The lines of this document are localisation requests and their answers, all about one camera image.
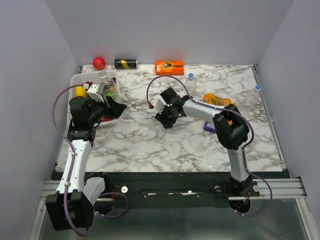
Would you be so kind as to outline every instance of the black can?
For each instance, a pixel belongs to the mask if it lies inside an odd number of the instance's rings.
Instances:
[[[116,69],[136,69],[138,68],[137,59],[115,59],[114,67]]]

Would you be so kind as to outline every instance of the red fruit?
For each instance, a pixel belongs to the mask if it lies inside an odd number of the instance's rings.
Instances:
[[[106,62],[102,57],[96,57],[92,62],[93,66],[97,70],[103,70],[106,67]]]

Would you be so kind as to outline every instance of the gray wall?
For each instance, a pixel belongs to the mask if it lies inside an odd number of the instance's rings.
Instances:
[[[0,5],[0,239],[24,240],[61,143],[52,103],[79,68],[43,0]]]
[[[293,0],[45,0],[75,59],[256,64]]]
[[[301,176],[320,231],[320,1],[296,0],[258,66],[289,170]]]

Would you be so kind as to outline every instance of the white basket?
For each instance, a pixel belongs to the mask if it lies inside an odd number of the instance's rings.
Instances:
[[[104,70],[109,75],[109,77],[116,78],[116,88],[118,90],[118,93],[120,93],[120,86],[119,86],[119,76],[116,71],[113,70]],[[92,72],[86,72],[86,73],[79,73],[76,75],[73,75],[70,81],[70,86],[76,85],[76,84],[84,84],[85,82],[93,82],[93,83],[101,83],[99,73],[101,71],[92,71]],[[70,121],[72,119],[71,113],[70,113],[70,105],[69,102],[72,98],[76,96],[76,88],[73,87],[69,90],[69,97],[68,97],[68,108],[66,112],[66,125],[69,126]],[[115,125],[117,123],[117,120],[114,119],[112,121],[104,121],[101,122],[100,126],[105,125]]]

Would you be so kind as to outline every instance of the purple box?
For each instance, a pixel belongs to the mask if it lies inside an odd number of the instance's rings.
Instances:
[[[213,125],[212,123],[210,123],[208,121],[205,121],[203,130],[214,133],[214,134],[216,133],[215,125]]]

